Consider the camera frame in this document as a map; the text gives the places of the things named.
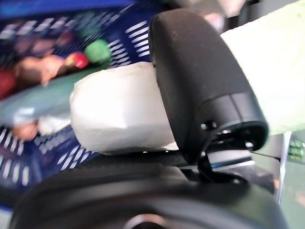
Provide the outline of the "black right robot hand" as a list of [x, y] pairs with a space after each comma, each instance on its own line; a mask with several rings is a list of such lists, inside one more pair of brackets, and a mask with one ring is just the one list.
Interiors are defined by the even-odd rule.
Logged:
[[152, 18], [149, 48], [173, 136], [197, 172], [155, 157], [87, 163], [30, 189], [10, 228], [287, 228], [273, 180], [251, 159], [267, 121], [220, 35], [199, 15], [170, 10]]

